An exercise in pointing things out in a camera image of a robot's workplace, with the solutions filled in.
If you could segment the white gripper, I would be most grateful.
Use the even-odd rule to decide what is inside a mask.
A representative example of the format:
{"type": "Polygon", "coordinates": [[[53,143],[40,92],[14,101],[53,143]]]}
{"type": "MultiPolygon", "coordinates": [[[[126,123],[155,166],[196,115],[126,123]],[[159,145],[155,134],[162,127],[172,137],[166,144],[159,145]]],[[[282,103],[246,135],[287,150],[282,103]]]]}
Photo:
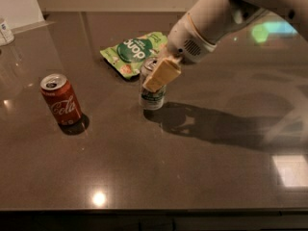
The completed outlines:
{"type": "Polygon", "coordinates": [[[181,60],[169,57],[170,54],[181,57],[183,64],[198,64],[216,47],[200,35],[191,16],[186,13],[170,30],[167,46],[158,53],[158,62],[142,86],[150,92],[156,92],[181,74],[181,60]]]}

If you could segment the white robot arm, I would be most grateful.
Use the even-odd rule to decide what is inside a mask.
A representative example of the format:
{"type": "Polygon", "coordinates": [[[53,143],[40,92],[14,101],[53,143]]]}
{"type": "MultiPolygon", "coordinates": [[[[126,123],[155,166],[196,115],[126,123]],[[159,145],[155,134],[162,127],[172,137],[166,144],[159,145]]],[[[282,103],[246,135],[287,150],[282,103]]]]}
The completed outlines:
{"type": "Polygon", "coordinates": [[[167,45],[142,86],[155,92],[181,74],[184,64],[197,64],[230,33],[272,12],[308,39],[308,0],[198,0],[172,27],[167,45]]]}

